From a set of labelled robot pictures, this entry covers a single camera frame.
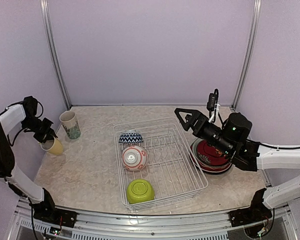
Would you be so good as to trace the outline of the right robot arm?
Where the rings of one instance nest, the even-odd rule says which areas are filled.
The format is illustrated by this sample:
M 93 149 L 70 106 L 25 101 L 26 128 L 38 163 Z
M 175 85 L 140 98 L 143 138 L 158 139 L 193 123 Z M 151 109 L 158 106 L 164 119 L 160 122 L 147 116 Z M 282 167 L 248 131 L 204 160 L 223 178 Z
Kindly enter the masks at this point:
M 215 147 L 242 171 L 300 170 L 300 145 L 270 145 L 249 140 L 253 124 L 239 112 L 231 113 L 222 128 L 210 122 L 198 110 L 176 108 L 174 113 L 185 131 L 192 130 L 195 137 Z M 300 176 L 278 186 L 256 191 L 245 216 L 250 222 L 256 222 L 266 211 L 270 212 L 277 206 L 298 198 Z

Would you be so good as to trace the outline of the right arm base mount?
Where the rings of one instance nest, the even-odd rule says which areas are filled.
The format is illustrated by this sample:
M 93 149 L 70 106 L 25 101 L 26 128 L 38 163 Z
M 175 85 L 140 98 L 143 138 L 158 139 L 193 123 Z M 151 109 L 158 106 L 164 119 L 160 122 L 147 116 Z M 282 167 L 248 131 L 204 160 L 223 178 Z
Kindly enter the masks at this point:
M 266 219 L 270 219 L 273 216 L 272 211 L 269 209 L 259 210 L 250 209 L 249 207 L 232 210 L 228 213 L 228 215 L 232 227 L 260 222 Z

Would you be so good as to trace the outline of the teal floral mug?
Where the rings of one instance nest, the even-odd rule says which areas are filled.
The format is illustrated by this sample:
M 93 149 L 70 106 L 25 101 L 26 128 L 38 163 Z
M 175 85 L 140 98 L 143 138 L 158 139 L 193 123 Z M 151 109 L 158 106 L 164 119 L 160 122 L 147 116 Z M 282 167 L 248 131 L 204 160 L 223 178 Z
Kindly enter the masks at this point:
M 70 140 L 76 140 L 81 136 L 80 126 L 76 113 L 71 110 L 63 112 L 59 120 Z

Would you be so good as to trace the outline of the blue white patterned bowl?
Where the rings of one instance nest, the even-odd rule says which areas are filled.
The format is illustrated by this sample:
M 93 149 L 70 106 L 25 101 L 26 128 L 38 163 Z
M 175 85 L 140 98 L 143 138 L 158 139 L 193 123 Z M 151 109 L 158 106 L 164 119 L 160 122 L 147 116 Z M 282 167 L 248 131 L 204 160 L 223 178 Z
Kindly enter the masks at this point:
M 120 135 L 118 142 L 120 144 L 140 144 L 143 143 L 144 140 L 139 132 L 129 130 Z

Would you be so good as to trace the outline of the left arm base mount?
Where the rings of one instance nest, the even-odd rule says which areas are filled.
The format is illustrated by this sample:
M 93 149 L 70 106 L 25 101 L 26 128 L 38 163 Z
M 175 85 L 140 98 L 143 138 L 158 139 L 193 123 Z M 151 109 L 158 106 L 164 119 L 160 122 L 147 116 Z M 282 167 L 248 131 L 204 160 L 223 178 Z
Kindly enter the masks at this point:
M 60 227 L 74 228 L 78 213 L 75 211 L 55 209 L 34 209 L 34 218 Z

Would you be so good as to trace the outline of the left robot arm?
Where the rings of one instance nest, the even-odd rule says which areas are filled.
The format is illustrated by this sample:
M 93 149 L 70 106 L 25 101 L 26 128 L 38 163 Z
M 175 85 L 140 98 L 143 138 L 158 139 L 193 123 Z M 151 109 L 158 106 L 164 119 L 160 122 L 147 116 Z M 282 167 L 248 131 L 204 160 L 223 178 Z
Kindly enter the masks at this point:
M 4 181 L 17 195 L 27 197 L 34 209 L 53 223 L 60 218 L 60 211 L 50 193 L 35 184 L 16 164 L 12 150 L 13 141 L 9 133 L 21 125 L 21 130 L 33 133 L 34 139 L 40 144 L 56 140 L 58 137 L 52 129 L 53 122 L 37 115 L 38 107 L 43 105 L 33 96 L 12 103 L 0 113 L 0 180 Z

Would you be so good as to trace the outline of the pale yellow cup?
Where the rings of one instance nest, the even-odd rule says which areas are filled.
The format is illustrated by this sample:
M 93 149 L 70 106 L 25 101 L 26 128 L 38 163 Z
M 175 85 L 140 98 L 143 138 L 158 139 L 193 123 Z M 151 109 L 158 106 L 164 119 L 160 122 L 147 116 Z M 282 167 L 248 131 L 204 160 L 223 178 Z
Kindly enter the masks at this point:
M 47 140 L 45 143 L 41 143 L 40 147 L 42 150 L 56 156 L 62 155 L 64 151 L 62 143 L 55 137 Z

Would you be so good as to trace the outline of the lime green bowl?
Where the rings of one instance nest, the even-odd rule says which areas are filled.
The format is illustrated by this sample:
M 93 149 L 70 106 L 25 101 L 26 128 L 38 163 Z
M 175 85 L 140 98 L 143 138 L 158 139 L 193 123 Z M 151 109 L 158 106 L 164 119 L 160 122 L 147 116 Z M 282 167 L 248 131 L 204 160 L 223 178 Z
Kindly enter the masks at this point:
M 138 178 L 129 183 L 126 196 L 129 204 L 138 204 L 154 200 L 155 191 L 147 180 Z

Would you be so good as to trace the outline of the white red patterned bowl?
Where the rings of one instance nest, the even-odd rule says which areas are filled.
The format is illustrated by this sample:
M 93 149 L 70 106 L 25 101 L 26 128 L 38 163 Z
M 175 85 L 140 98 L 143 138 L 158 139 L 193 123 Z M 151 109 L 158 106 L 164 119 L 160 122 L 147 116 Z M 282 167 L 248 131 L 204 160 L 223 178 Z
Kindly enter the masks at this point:
M 131 145 L 123 150 L 122 162 L 129 172 L 139 172 L 146 167 L 148 154 L 143 147 Z

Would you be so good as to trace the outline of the black rimmed beige plate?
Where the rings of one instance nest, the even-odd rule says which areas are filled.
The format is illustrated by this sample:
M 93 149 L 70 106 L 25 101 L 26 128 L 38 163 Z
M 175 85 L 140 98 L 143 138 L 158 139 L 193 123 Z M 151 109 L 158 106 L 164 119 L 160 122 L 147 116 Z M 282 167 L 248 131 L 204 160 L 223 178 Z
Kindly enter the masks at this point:
M 205 170 L 204 172 L 207 174 L 210 174 L 210 175 L 221 175 L 221 174 L 228 172 L 232 168 L 232 166 L 233 166 L 233 164 L 231 163 L 231 164 L 227 165 L 224 169 L 217 169 L 216 171 Z

